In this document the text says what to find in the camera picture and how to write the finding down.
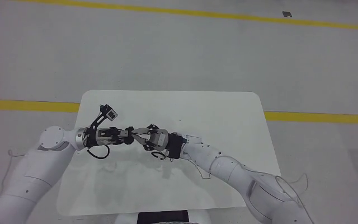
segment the white table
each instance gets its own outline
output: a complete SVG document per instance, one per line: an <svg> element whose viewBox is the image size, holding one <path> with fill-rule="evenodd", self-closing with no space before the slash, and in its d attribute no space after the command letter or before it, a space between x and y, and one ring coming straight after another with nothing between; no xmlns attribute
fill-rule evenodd
<svg viewBox="0 0 358 224"><path fill-rule="evenodd" d="M109 104L119 115L101 127L155 124L170 133L201 136L203 142L253 169L280 175L261 102L254 93L88 91L82 97L76 127L89 126L100 104ZM234 189L216 178L202 179L188 161L161 161L136 142L110 148L105 160L97 160L85 150L74 155L62 177L57 199L60 214L245 206ZM106 153L104 147L91 150L99 156Z"/></svg>

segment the gray floor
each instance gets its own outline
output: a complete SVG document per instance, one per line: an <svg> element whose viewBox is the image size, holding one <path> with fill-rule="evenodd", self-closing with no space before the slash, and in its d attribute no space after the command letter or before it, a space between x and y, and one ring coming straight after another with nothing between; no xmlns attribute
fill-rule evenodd
<svg viewBox="0 0 358 224"><path fill-rule="evenodd" d="M106 1L358 23L351 1ZM1 2L0 98L79 102L91 89L253 91L265 110L357 114L358 31ZM0 111L0 176L8 149L24 153L77 114ZM356 223L356 125L268 122L283 177L306 172L302 196L318 223ZM111 223L62 217L58 186L29 223ZM214 209L213 223L257 223L246 208Z"/></svg>

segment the white robotic arm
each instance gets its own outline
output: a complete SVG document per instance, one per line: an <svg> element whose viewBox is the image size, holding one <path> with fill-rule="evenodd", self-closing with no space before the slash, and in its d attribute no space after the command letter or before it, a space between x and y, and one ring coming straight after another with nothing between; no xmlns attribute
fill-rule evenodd
<svg viewBox="0 0 358 224"><path fill-rule="evenodd" d="M97 129L105 119L114 120L116 117L114 110L105 105L101 106L101 114L88 128L65 131L61 127L50 127L44 130L39 142L19 162L7 189L0 195L0 223L25 223L37 202L61 178L76 150L131 144L134 140L146 151L153 151L155 157L162 155L161 159L191 160L226 182L241 194L252 215L261 223L313 223L294 190L285 181L280 182L279 177L252 171L234 158L203 144L201 138L169 134L155 125L125 130L114 127ZM141 134L148 134L150 138L142 138ZM88 152L103 159L110 151L105 157Z"/></svg>
<svg viewBox="0 0 358 224"><path fill-rule="evenodd" d="M202 144L200 138L184 138L190 139L190 143L183 145L181 158L191 160L237 190L259 222L313 223L296 193L285 181L280 181L280 177L252 171L236 159L223 155L216 148Z"/></svg>
<svg viewBox="0 0 358 224"><path fill-rule="evenodd" d="M67 132L50 127L39 142L16 166L7 189L0 196L0 223L25 223L37 202L61 178L78 148L75 136L81 130Z"/></svg>

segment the yellow line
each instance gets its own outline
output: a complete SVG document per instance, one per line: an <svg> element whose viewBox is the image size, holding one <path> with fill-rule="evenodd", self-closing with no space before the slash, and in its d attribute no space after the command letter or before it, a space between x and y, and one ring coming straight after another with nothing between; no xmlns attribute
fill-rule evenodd
<svg viewBox="0 0 358 224"><path fill-rule="evenodd" d="M316 114L265 111L268 121L358 124L355 114Z"/></svg>
<svg viewBox="0 0 358 224"><path fill-rule="evenodd" d="M58 5L63 5L63 6L78 6L78 7L87 7L87 8L106 8L106 9L110 9L110 10L167 13L167 14L186 15L186 16L226 18L226 19L230 19L230 20L248 20L248 21L256 21L256 22L273 22L273 23L280 23L280 24L292 24L292 25L302 25L302 26L321 26L321 27L331 27L331 28L339 28L339 29L358 30L358 24L341 24L341 23L336 23L336 22L295 20L292 18L271 18L271 17L261 17L261 16L252 16L252 15L243 15L243 14L178 10L178 9L174 9L174 8L128 6L128 5L121 5L121 4L80 2L80 1L71 1L71 0L13 0L13 1L35 2L35 3L44 3L44 4L58 4Z"/></svg>
<svg viewBox="0 0 358 224"><path fill-rule="evenodd" d="M0 100L0 110L32 110L77 113L79 104L74 102L38 102Z"/></svg>
<svg viewBox="0 0 358 224"><path fill-rule="evenodd" d="M74 102L0 100L0 110L77 113L78 109L79 104ZM358 115L353 114L314 114L265 111L265 117L267 121L358 124Z"/></svg>

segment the white cable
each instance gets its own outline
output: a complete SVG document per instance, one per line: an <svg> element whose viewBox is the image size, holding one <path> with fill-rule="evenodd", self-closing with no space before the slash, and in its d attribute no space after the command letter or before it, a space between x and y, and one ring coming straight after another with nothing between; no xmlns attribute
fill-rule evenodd
<svg viewBox="0 0 358 224"><path fill-rule="evenodd" d="M1 180L0 195L2 194L2 192L4 191L4 188L5 188L5 180L6 180L6 176L8 175L8 173L9 173L9 171L10 171L10 167L11 167L11 163L12 163L12 158L14 158L14 157L20 157L20 156L24 156L24 155L25 155L25 154L23 154L23 155L14 155L14 154L12 153L12 150L8 150L8 151L7 151L7 154L10 156L10 161L9 161L9 164L7 165L5 175L4 175L3 179Z"/></svg>

